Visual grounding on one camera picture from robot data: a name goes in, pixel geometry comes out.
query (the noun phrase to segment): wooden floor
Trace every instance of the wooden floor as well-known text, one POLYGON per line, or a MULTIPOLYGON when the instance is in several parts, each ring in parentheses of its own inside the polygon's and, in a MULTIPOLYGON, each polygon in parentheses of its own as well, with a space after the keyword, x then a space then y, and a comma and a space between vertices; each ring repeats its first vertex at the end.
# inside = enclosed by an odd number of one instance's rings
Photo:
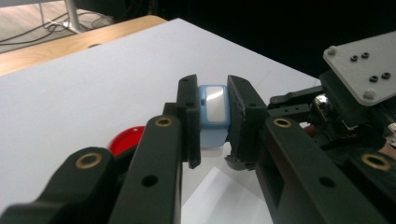
MULTIPOLYGON (((64 1, 42 3, 41 8, 43 16, 41 15, 39 4, 0 7, 0 53, 35 45, 51 39, 74 35, 73 32, 62 26, 63 22, 68 19, 64 1), (34 41, 45 35, 47 37, 34 41)), ((103 27, 113 22, 109 17, 81 9, 78 10, 78 15, 80 24, 90 29, 103 27)))

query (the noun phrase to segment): mounting plate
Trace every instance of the mounting plate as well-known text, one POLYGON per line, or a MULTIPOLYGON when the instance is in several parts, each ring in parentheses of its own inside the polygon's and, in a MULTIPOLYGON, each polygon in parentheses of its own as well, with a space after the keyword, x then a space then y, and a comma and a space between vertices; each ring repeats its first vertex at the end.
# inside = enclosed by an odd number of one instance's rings
POLYGON ((323 58, 361 105, 396 95, 396 32, 331 46, 323 58))

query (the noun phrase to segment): red object on floor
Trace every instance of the red object on floor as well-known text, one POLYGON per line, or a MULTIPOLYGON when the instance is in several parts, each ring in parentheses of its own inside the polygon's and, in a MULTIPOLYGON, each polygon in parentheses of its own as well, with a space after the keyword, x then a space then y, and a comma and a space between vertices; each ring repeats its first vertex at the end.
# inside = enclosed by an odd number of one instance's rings
POLYGON ((128 148, 136 146, 145 131, 145 126, 137 126, 119 133, 110 143, 113 156, 118 156, 128 148))

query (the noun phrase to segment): black screw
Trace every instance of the black screw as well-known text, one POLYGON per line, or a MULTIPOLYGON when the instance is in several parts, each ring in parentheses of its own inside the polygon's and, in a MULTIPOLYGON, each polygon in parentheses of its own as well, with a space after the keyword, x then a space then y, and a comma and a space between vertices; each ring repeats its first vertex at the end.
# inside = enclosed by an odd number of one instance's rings
POLYGON ((364 59, 369 58, 369 56, 370 56, 370 54, 369 54, 368 52, 364 52, 364 53, 361 55, 361 57, 364 58, 364 59))
POLYGON ((371 82, 377 82, 378 81, 378 76, 372 76, 370 77, 371 82))
POLYGON ((350 57, 350 61, 352 62, 356 62, 359 59, 359 57, 357 55, 353 55, 352 57, 350 57))
POLYGON ((384 74, 382 74, 381 77, 384 78, 384 79, 389 79, 390 78, 390 73, 384 73, 384 74))

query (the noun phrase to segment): white tabletop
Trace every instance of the white tabletop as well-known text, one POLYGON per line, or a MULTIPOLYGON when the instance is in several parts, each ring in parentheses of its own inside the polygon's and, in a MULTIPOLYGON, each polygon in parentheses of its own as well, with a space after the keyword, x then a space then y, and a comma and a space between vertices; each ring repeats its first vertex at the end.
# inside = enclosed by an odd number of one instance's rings
MULTIPOLYGON (((183 20, 2 76, 0 213, 34 200, 73 152, 107 147, 117 133, 160 115, 165 102, 176 101, 178 80, 191 74, 199 85, 246 78, 267 104, 318 85, 183 20)), ((233 171, 218 157, 203 158, 195 170, 184 166, 183 203, 214 167, 262 200, 254 172, 233 171)))

